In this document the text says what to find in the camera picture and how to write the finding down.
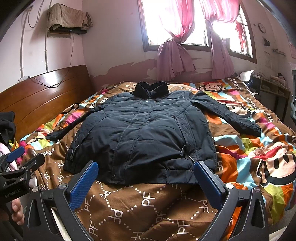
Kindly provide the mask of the person's left hand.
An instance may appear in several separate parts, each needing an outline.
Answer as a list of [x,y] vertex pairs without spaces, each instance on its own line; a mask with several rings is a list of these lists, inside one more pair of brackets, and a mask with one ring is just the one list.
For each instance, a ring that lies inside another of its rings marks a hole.
[[13,200],[11,202],[11,208],[12,208],[12,220],[17,223],[17,225],[23,225],[25,215],[23,213],[23,206],[21,204],[21,200],[19,198]]

